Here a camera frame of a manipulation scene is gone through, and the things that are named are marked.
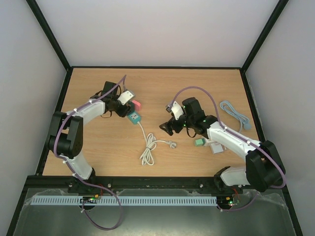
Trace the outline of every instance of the wooden table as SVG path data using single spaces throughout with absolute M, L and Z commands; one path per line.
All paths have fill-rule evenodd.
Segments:
M 210 147 L 195 147 L 194 139 L 189 138 L 186 131 L 169 136 L 158 127 L 171 118 L 165 106 L 174 95 L 184 87 L 199 86 L 214 97 L 218 106 L 222 100 L 228 100 L 238 112 L 248 116 L 252 129 L 242 133 L 258 139 L 239 70 L 75 68 L 62 111 L 86 103 L 90 96 L 103 89 L 105 81 L 118 82 L 125 74 L 127 89 L 133 91 L 136 100 L 142 104 L 139 114 L 146 135 L 152 132 L 157 139 L 175 141 L 177 148 L 171 149 L 158 143 L 152 152 L 155 164 L 142 166 L 139 157 L 145 149 L 145 141 L 139 125 L 133 125 L 128 118 L 120 118 L 114 113 L 111 118 L 98 117 L 84 127 L 83 146 L 84 156 L 96 175 L 210 177 L 225 166 L 245 165 L 230 150 L 212 154 Z M 202 91 L 187 90 L 176 100 L 181 104 L 184 99 L 193 96 L 207 115 L 216 115 L 210 98 Z M 238 131 L 239 121 L 219 110 L 222 121 Z M 71 172 L 49 152 L 43 175 L 67 176 Z

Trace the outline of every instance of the white wall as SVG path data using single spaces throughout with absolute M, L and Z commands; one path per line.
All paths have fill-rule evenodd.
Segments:
M 247 75 L 304 235 L 315 224 L 315 1 L 289 1 Z
M 278 0 L 37 0 L 71 65 L 242 66 Z
M 35 173 L 64 76 L 26 1 L 0 1 L 0 235 Z

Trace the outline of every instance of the black corner post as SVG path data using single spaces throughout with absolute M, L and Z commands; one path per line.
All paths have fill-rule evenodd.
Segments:
M 41 12 L 37 2 L 35 0 L 26 0 L 26 2 L 30 6 L 34 16 L 38 20 L 38 23 L 42 27 L 44 33 L 46 34 L 46 36 L 47 36 L 47 38 L 49 40 L 49 42 L 53 46 L 55 52 L 57 53 L 57 56 L 59 57 L 59 60 L 63 64 L 65 70 L 66 71 L 70 70 L 70 64 L 67 61 L 67 59 L 65 58 L 65 55 L 63 54 L 63 51 L 61 50 L 61 47 L 60 47 L 59 43 L 57 42 L 57 40 L 56 40 L 52 30 L 50 29 L 50 27 L 49 27 L 49 25 L 48 25 L 44 15 L 43 15 L 43 13 Z
M 271 16 L 269 17 L 264 29 L 260 33 L 257 41 L 255 42 L 250 54 L 248 55 L 244 65 L 242 66 L 241 73 L 245 73 L 249 66 L 251 65 L 252 61 L 254 60 L 256 54 L 258 53 L 259 49 L 261 48 L 262 44 L 264 43 L 265 39 L 267 38 L 269 32 L 271 31 L 272 27 L 276 23 L 277 19 L 281 15 L 282 11 L 284 10 L 286 4 L 289 0 L 279 0 L 277 3 L 274 11 L 272 12 Z

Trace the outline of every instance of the white power cord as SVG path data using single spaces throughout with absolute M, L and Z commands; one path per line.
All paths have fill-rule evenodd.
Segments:
M 140 159 L 142 161 L 142 165 L 148 164 L 150 166 L 154 165 L 154 159 L 152 157 L 151 151 L 153 151 L 157 147 L 157 142 L 162 142 L 169 144 L 170 148 L 176 148 L 176 143 L 173 141 L 165 141 L 165 140 L 157 140 L 156 137 L 153 135 L 153 133 L 148 134 L 146 137 L 146 134 L 144 132 L 144 129 L 140 122 L 138 122 L 140 125 L 140 128 L 142 129 L 144 140 L 146 141 L 146 149 L 140 156 Z

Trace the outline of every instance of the light blue cable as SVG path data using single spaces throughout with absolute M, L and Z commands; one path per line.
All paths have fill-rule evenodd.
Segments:
M 242 131 L 242 128 L 244 127 L 245 130 L 249 130 L 252 128 L 251 124 L 250 124 L 250 119 L 241 114 L 241 113 L 238 113 L 234 107 L 232 106 L 231 103 L 229 103 L 229 101 L 222 101 L 220 103 L 220 107 L 222 110 L 224 110 L 226 113 L 228 113 L 229 115 L 235 117 L 237 120 L 240 121 L 240 124 L 241 124 L 241 128 L 240 128 L 240 131 L 238 131 L 239 133 L 241 133 Z

